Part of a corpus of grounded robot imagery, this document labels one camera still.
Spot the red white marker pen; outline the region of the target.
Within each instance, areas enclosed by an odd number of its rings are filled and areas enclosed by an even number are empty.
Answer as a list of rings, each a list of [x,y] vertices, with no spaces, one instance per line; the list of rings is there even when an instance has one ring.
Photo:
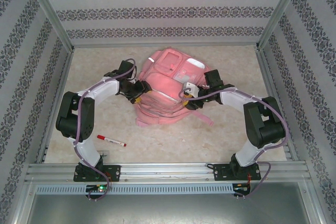
[[[114,140],[114,139],[105,137],[105,136],[103,136],[103,135],[97,135],[97,138],[100,139],[100,140],[103,140],[103,141],[107,141],[107,142],[113,143],[113,144],[121,145],[121,146],[123,146],[123,147],[126,147],[126,146],[127,146],[127,144],[124,143],[124,142],[120,142],[120,141],[117,141],[117,140]]]

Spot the aluminium frame bar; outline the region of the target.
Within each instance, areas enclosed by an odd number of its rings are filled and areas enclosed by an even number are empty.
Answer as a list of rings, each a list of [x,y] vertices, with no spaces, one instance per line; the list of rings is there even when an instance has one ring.
[[[123,44],[77,44],[73,45],[74,49],[86,48],[122,48],[122,47],[204,47],[204,46],[253,46],[258,48],[256,42],[187,42],[187,43],[169,43],[169,42],[156,42],[156,43],[123,43]]]
[[[69,68],[74,55],[74,51],[70,51],[64,57],[64,59],[57,65],[55,72],[53,73],[53,78],[49,87],[51,88],[46,96],[46,101],[43,106],[43,112],[47,112],[44,119],[44,128],[41,129],[37,136],[39,136],[38,149],[36,150],[35,158],[32,163],[42,163],[44,161],[45,151],[49,145],[50,138],[52,136],[55,120],[57,117],[57,110],[59,107],[59,99],[63,94],[65,83],[67,80]]]
[[[279,85],[277,83],[276,75],[272,72],[270,68],[270,64],[268,63],[263,50],[259,50],[257,48],[255,50],[255,53],[256,53],[257,60],[258,60],[258,64],[260,66],[260,71],[261,71],[263,81],[266,86],[267,93],[270,96],[276,98],[278,105],[279,105],[280,112],[282,114],[282,117],[285,120],[287,127],[288,127],[288,131],[289,131],[288,140],[287,140],[287,143],[283,146],[283,147],[286,147],[288,149],[288,152],[290,153],[290,156],[287,157],[287,160],[288,161],[299,161],[300,158],[298,157],[295,145],[293,144],[292,134],[290,132],[290,124],[288,122],[286,113],[284,111],[283,102],[282,102],[281,95],[279,92]]]

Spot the pink student backpack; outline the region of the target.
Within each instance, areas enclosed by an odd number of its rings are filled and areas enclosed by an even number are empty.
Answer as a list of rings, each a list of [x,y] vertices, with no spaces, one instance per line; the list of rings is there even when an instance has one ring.
[[[208,71],[205,63],[172,48],[158,50],[148,57],[138,80],[146,81],[151,91],[142,94],[134,105],[137,126],[173,124],[191,114],[213,125],[209,117],[187,109],[178,95],[186,82],[206,86],[204,73]]]

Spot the circuit board with green light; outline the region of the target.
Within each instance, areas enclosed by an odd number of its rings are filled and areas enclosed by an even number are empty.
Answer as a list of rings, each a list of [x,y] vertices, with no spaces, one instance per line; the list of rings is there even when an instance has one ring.
[[[108,192],[110,190],[110,187],[108,185],[97,185],[97,184],[94,184],[94,185],[87,185],[86,186],[86,193],[98,193],[98,194],[103,194],[105,192]]]

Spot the aluminium mounting rail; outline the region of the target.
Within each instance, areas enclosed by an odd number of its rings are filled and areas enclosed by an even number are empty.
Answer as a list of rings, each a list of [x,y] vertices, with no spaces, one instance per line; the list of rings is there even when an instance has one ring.
[[[265,182],[310,182],[311,173],[304,161],[258,163]],[[191,184],[215,183],[213,169],[206,163],[123,163],[119,183]],[[24,182],[34,184],[73,183],[75,164],[30,164]]]

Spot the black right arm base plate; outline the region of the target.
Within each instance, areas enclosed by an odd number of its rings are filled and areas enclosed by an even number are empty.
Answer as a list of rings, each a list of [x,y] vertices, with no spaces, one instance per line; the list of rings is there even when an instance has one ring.
[[[233,167],[231,164],[215,164],[213,165],[215,181],[229,180],[261,180],[259,166],[252,164],[247,167]]]

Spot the aluminium frame post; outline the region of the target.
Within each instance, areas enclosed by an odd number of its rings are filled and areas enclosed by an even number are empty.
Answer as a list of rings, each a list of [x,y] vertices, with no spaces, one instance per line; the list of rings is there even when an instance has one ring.
[[[267,43],[269,37],[271,36],[272,32],[276,28],[280,18],[282,17],[283,13],[285,12],[290,0],[279,0],[274,12],[272,13],[270,20],[268,21],[258,43],[257,49],[261,50],[264,48],[265,44]]]
[[[58,37],[62,41],[62,44],[65,46],[68,52],[72,52],[74,46],[64,29],[56,11],[54,10],[50,0],[38,0],[41,8],[43,9],[46,17],[49,19],[50,23],[52,24],[53,28],[55,29]]]

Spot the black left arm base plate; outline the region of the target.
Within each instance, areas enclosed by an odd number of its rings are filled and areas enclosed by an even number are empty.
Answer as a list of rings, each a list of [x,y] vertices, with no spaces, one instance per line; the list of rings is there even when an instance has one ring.
[[[110,182],[120,180],[121,166],[103,165],[103,173],[108,177]],[[75,182],[105,182],[106,179],[92,168],[79,164],[75,168],[73,180]]]

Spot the grey metal panel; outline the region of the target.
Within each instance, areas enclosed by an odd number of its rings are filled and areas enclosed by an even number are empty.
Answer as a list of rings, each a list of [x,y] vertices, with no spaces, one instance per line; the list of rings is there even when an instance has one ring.
[[[265,183],[246,198],[114,194],[91,202],[57,189],[26,186],[12,224],[328,224],[308,182]]]

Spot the circuit board with blue light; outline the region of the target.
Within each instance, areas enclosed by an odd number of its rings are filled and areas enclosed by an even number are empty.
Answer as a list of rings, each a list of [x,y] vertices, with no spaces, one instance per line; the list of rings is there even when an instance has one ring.
[[[233,191],[234,191],[234,194],[239,197],[247,196],[251,192],[250,183],[233,184]]]

